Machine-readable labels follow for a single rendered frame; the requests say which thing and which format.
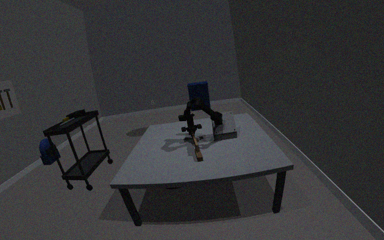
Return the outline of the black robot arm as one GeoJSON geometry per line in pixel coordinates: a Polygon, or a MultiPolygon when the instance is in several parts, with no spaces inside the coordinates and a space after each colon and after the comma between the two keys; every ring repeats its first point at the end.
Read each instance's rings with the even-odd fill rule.
{"type": "MultiPolygon", "coordinates": [[[[191,101],[187,102],[187,108],[184,111],[184,115],[179,115],[179,121],[188,121],[192,122],[193,121],[193,116],[194,114],[190,114],[191,109],[201,109],[207,114],[211,116],[211,120],[213,120],[216,124],[216,126],[222,124],[222,114],[219,113],[218,111],[213,111],[211,108],[209,108],[207,105],[205,105],[204,101],[201,98],[193,98],[191,101]],[[192,104],[194,103],[194,107],[192,107],[192,104]]],[[[197,126],[192,123],[192,125],[188,125],[188,128],[190,132],[195,131],[197,129],[197,126]]]]}

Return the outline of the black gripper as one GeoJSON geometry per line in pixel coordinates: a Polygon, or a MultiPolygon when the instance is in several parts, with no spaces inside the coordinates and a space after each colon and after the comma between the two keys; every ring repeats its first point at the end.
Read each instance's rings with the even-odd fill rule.
{"type": "MultiPolygon", "coordinates": [[[[190,125],[192,125],[192,123],[194,124],[194,121],[192,121],[192,122],[187,122],[188,123],[188,125],[190,124],[190,125]]],[[[197,128],[198,129],[201,129],[202,128],[202,126],[201,126],[201,124],[197,124],[197,128]]],[[[182,130],[182,132],[185,132],[186,130],[187,130],[187,132],[189,132],[190,133],[190,135],[191,135],[191,132],[190,132],[190,130],[189,130],[189,128],[187,127],[182,127],[181,128],[181,130],[182,130]]],[[[192,135],[191,135],[192,136],[192,135]]]]}

